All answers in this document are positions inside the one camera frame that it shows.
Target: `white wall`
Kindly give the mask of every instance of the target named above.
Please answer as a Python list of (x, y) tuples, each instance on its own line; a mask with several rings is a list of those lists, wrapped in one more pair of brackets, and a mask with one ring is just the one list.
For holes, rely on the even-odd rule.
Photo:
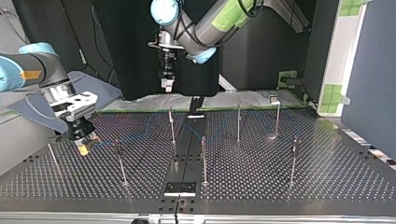
[[(0, 0), (0, 7), (15, 11), (11, 0)], [(24, 43), (1, 17), (4, 15), (0, 15), (0, 53), (18, 53), (18, 49)], [(18, 20), (7, 17), (24, 36)], [(53, 134), (52, 130), (44, 126), (8, 113), (7, 106), (23, 97), (23, 93), (0, 93), (0, 175), (46, 145), (47, 138)]]

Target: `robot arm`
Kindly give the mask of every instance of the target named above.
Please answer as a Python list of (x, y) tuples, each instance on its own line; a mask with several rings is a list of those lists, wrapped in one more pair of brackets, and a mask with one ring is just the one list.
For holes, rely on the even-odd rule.
[[(0, 92), (16, 91), (37, 84), (56, 118), (68, 126), (68, 137), (81, 155), (97, 140), (92, 123), (85, 119), (95, 111), (97, 95), (76, 93), (59, 56), (51, 45), (32, 44), (20, 48), (20, 54), (0, 54)], [(27, 104), (33, 107), (26, 98)]]
[(153, 0), (151, 16), (162, 27), (155, 43), (148, 45), (160, 50), (162, 87), (172, 91), (176, 78), (174, 61), (184, 49), (187, 58), (206, 63), (249, 18), (259, 15), (263, 0), (218, 0), (198, 24), (183, 10), (184, 0)]
[(182, 0), (153, 0), (151, 15), (189, 58), (206, 63), (215, 54), (217, 43), (257, 16), (262, 7), (262, 0), (218, 0), (195, 25), (183, 11)]

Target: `perforated metal table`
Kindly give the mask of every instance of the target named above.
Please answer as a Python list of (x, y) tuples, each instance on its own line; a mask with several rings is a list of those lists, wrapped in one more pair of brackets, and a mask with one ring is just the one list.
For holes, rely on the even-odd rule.
[[(243, 110), (239, 144), (236, 111), (205, 116), (202, 123), (174, 114), (174, 148), (167, 113), (102, 114), (93, 120), (102, 143), (88, 157), (63, 141), (54, 146), (59, 168), (43, 149), (2, 176), (0, 211), (396, 217), (394, 171), (314, 111), (282, 110), (274, 138), (274, 110)], [(301, 150), (290, 183), (296, 134)], [(203, 162), (193, 149), (203, 136), (209, 185), (197, 181), (193, 198), (164, 197), (176, 175), (202, 180), (196, 168), (202, 171)], [(113, 151), (116, 137), (124, 148), (128, 187), (121, 184)]]

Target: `vertical rod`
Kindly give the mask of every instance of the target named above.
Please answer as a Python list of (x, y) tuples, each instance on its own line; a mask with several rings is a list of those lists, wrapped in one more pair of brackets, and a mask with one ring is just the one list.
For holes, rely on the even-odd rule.
[(120, 139), (119, 138), (116, 139), (116, 141), (114, 143), (114, 147), (115, 147), (114, 149), (115, 149), (116, 156), (117, 156), (117, 158), (119, 159), (119, 162), (120, 162), (120, 168), (121, 168), (121, 171), (122, 171), (122, 178), (123, 178), (123, 185), (127, 186), (128, 185), (128, 180), (126, 179), (125, 169), (124, 169), (123, 162), (122, 162), (122, 149), (121, 149), (121, 146), (120, 146)]
[(58, 169), (59, 175), (62, 176), (61, 167), (59, 166), (58, 160), (56, 159), (55, 153), (53, 152), (52, 145), (50, 143), (47, 144), (49, 147), (50, 155), (52, 156), (53, 161), (55, 162), (56, 168)]
[(123, 162), (122, 162), (122, 158), (120, 157), (120, 166), (121, 166), (121, 170), (122, 170), (122, 176), (124, 179), (124, 185), (128, 185), (128, 181), (126, 180), (126, 174), (125, 174), (125, 170), (123, 167)]
[(204, 186), (209, 185), (209, 183), (207, 182), (207, 175), (206, 175), (206, 138), (202, 137), (202, 156), (203, 156), (203, 160), (204, 160)]
[(175, 145), (176, 139), (175, 139), (175, 127), (174, 127), (172, 107), (169, 109), (169, 122), (171, 123), (171, 129), (172, 129), (172, 144)]
[(238, 143), (241, 141), (241, 106), (238, 106)]
[(290, 185), (292, 186), (294, 184), (294, 170), (296, 166), (296, 154), (294, 153), (293, 155), (293, 165), (291, 166), (291, 176), (290, 176)]
[(300, 150), (300, 139), (298, 135), (294, 136), (292, 150), (293, 150), (293, 165), (291, 166), (290, 186), (294, 184), (293, 179), (294, 179), (295, 165)]
[(53, 152), (52, 149), (52, 145), (48, 143), (47, 146), (49, 147), (50, 155), (52, 156), (53, 161), (56, 163), (56, 165), (58, 165), (58, 160), (56, 160), (55, 153)]
[(278, 130), (279, 130), (279, 117), (280, 117), (280, 102), (278, 102), (278, 104), (277, 104), (275, 135), (278, 135)]

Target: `yellow object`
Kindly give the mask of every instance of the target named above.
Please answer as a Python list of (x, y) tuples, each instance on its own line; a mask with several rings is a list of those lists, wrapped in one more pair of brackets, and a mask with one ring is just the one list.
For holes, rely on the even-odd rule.
[(29, 79), (37, 79), (41, 75), (41, 70), (36, 70), (36, 71), (22, 71), (21, 72), (21, 78), (25, 80)]
[(78, 147), (78, 151), (81, 156), (86, 156), (86, 155), (90, 154), (90, 151), (88, 150), (88, 148), (86, 146)]

